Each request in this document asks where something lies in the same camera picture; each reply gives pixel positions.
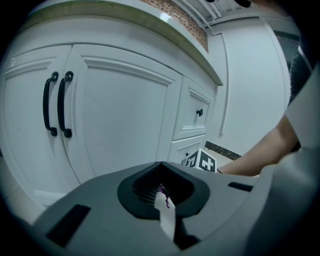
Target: purple wire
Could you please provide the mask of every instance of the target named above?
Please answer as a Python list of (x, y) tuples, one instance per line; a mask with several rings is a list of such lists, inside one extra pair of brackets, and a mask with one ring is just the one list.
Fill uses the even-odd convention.
[(160, 184), (158, 192), (161, 192), (162, 194), (165, 195), (165, 197), (166, 197), (166, 200), (165, 200), (166, 207), (169, 209), (170, 208), (169, 205), (168, 205), (169, 204), (169, 202), (168, 202), (169, 196), (168, 196), (168, 194), (167, 194), (167, 192), (166, 192), (166, 190), (165, 190), (165, 188), (164, 188), (164, 186), (162, 184)]

